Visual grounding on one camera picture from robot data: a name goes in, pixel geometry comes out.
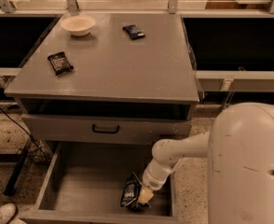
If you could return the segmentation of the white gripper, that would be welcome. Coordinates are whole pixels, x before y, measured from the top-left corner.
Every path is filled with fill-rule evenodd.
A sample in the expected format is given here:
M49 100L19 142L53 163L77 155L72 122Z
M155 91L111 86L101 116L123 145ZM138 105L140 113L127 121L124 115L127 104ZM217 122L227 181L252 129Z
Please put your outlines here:
M151 161L144 170L143 187L140 190L138 203L148 203L154 196L153 191L160 190L170 174L171 168L168 165L161 165L158 162Z

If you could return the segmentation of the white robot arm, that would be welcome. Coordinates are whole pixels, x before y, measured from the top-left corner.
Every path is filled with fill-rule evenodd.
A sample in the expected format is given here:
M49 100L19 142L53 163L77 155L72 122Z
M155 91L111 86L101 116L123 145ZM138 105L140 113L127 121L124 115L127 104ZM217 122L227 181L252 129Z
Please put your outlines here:
M274 224L274 105L242 103L211 129L152 147L138 202L149 202L184 158L208 161L209 224Z

